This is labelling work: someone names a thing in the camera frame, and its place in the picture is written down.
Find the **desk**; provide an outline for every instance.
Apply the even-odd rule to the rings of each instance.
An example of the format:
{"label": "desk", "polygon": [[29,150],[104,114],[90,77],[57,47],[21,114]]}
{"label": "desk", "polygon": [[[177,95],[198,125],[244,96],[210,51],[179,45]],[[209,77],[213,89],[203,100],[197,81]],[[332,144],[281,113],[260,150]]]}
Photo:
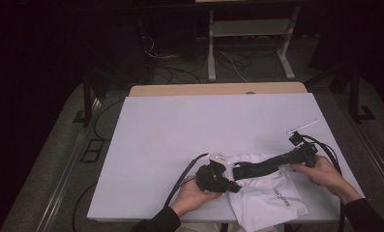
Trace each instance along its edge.
{"label": "desk", "polygon": [[[168,96],[163,96],[164,89]],[[207,95],[210,89],[214,95]],[[272,89],[276,94],[262,94]],[[181,90],[187,90],[188,96],[175,96]],[[247,92],[256,94],[241,95]],[[293,149],[286,132],[315,118],[320,121],[302,132],[336,151],[345,179],[362,193],[313,95],[301,83],[133,87],[122,107],[88,217],[99,221],[152,218],[196,156],[205,152],[282,154]],[[205,162],[200,160],[190,174]],[[335,196],[310,185],[302,174],[292,173],[292,177],[310,212],[295,221],[338,219],[340,203]],[[236,218],[224,194],[182,220],[230,222]]]}

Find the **logo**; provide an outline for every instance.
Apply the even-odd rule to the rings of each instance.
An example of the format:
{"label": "logo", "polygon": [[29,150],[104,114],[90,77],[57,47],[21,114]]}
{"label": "logo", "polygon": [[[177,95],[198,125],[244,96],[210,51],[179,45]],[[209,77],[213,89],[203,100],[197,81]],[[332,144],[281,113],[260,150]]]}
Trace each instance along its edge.
{"label": "logo", "polygon": [[282,201],[284,202],[285,206],[287,206],[287,207],[291,206],[291,205],[290,205],[290,202],[288,202],[288,200],[285,199],[285,197],[282,196],[281,192],[279,192],[279,191],[278,191],[277,189],[275,189],[275,188],[274,188],[274,195],[275,195],[278,199],[282,200]]}

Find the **black sleeve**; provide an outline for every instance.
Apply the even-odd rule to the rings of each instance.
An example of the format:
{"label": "black sleeve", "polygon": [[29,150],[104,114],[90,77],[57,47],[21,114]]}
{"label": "black sleeve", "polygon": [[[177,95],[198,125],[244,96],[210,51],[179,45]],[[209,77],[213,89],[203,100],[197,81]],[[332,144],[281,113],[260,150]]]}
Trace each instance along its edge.
{"label": "black sleeve", "polygon": [[355,232],[384,231],[384,219],[372,208],[367,199],[359,199],[342,208]]}
{"label": "black sleeve", "polygon": [[165,206],[150,220],[142,220],[131,232],[174,232],[180,226],[180,219],[174,211]]}

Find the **floor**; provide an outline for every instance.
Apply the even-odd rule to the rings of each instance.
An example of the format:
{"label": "floor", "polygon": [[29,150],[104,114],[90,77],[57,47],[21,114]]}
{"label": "floor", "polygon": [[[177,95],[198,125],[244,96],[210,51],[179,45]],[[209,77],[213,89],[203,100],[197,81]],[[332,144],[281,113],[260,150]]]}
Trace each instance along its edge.
{"label": "floor", "polygon": [[[320,71],[308,68],[318,38],[294,38],[287,52],[296,81],[305,82]],[[281,38],[218,40],[215,46],[218,83],[286,81],[276,49]],[[207,83],[207,50],[194,55],[167,51],[155,59],[151,84]],[[384,162],[384,104],[372,86],[362,80],[360,104],[376,120],[356,124],[347,113],[348,91],[332,94],[329,76],[308,90],[314,96],[359,182],[366,198],[384,217],[384,178],[372,154]],[[73,123],[82,110],[82,88],[69,97],[47,139],[34,169],[16,200],[2,231],[129,231],[133,222],[96,222],[86,217],[94,187],[103,167],[125,91],[110,91],[95,100],[94,119],[88,127]],[[336,222],[304,224],[297,231],[337,230]],[[345,231],[352,231],[347,224]]]}

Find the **black device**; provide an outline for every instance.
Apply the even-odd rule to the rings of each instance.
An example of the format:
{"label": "black device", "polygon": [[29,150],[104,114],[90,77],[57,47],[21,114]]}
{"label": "black device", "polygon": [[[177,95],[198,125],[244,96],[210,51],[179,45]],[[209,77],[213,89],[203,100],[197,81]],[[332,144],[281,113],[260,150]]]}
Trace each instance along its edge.
{"label": "black device", "polygon": [[[308,167],[314,167],[314,158],[318,150],[315,145],[307,142],[304,136],[297,131],[289,138],[294,146],[301,143],[291,152],[267,159],[259,163],[236,162],[233,168],[234,180],[261,177],[279,170],[279,166],[289,163],[304,163]],[[201,190],[216,192],[238,192],[240,186],[223,177],[225,166],[219,162],[210,160],[208,165],[202,165],[195,173],[197,185]]]}

